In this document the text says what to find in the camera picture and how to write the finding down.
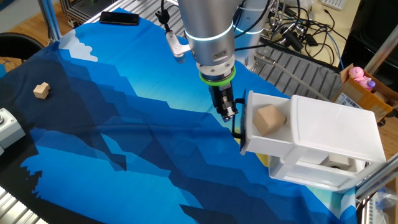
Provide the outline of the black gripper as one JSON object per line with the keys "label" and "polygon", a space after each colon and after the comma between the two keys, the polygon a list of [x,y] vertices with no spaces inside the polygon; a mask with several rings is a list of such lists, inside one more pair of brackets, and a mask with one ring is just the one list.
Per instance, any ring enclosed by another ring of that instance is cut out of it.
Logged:
{"label": "black gripper", "polygon": [[213,106],[217,108],[217,113],[222,117],[223,121],[229,121],[238,113],[231,84],[209,86],[209,91]]}

